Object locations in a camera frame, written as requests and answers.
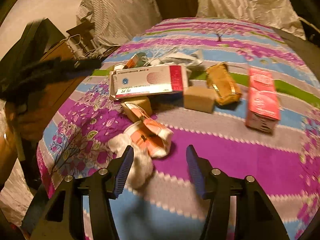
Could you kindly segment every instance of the pink box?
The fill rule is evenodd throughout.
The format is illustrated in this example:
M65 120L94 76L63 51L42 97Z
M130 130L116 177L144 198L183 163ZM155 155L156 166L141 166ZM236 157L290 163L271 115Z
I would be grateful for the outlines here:
M280 120L276 89L268 71L249 69L248 113L245 125L272 133Z

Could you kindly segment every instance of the striped cloth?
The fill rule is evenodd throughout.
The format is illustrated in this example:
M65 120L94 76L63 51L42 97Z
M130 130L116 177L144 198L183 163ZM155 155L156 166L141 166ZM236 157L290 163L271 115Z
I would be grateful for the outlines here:
M76 16L89 16L94 40L110 47L125 44L162 20L156 0L82 0Z
M231 28L218 41L219 26ZM62 178L90 176L106 167L112 152L107 142L131 121L118 102L108 100L110 67L125 63L137 52L157 57L176 47L191 54L202 49L203 69L193 71L194 85L205 86L204 69L227 61L243 96L236 109L216 107L212 114L183 108L178 95L158 96L153 116L174 132L164 159L153 160L155 172L141 189L127 188L110 201L120 239L198 239L209 203L199 200L190 182L186 147L229 176L254 176L278 211L288 235L301 235L319 207L320 84L299 56L268 27L236 20L180 18L164 20L136 36L105 60L61 106L44 131L37 159L42 180L52 196ZM274 134L245 127L247 69L270 71L283 110ZM67 142L70 148L52 169ZM228 239L235 229L235 198L231 198ZM84 226L92 239L88 198Z

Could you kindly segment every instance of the metal screw head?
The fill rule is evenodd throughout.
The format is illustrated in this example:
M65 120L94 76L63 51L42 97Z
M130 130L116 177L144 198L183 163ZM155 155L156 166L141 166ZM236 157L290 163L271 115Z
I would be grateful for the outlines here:
M66 182L70 182L70 181L73 180L73 176L72 176L72 175L67 175L67 176L64 177L64 180L65 180Z
M220 171L219 169L213 169L213 170L211 171L211 173L212 173L213 175L219 175L219 174L221 173L221 171Z
M102 168L102 169L99 170L99 174L100 175L105 175L107 173L108 173L108 170L106 168Z
M254 182L254 177L253 176L247 176L246 177L246 180L248 181L248 182Z

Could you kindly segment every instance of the crumpled paper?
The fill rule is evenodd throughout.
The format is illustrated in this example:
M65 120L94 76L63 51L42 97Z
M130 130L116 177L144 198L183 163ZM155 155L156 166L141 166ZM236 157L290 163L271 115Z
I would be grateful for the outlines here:
M121 46L162 21L156 0L82 0L76 17L94 23L93 39L105 46Z
M188 69L192 69L192 67L198 66L203 62L203 54L201 49L187 55L174 48L159 57L159 60L160 63L175 63L177 65L184 64Z
M10 223L20 227L32 199L33 195L26 184L17 159L0 193L0 208Z
M290 0L198 0L196 17L218 17L260 23L306 40Z

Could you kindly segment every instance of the green stripe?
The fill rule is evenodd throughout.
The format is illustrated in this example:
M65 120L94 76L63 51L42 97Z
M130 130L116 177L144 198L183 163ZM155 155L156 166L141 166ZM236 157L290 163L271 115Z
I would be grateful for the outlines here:
M159 31L159 32L153 32L153 33L145 33L144 35L153 35L153 34L159 34L159 33L167 33L167 32L177 32L177 31L190 31L190 28L184 28L184 29L170 29L165 31Z
M100 76L107 76L109 75L111 69L96 69L91 76L96 76L96 77L100 77Z
M246 87L249 85L249 79L247 75L237 73L230 73L230 75L236 81L236 83L244 85ZM190 79L206 80L206 73L204 71L193 71ZM284 82L282 80L275 80L275 87L277 92L299 98L313 106L320 105L319 98L317 98L313 94L301 90L300 88L290 85L287 82Z

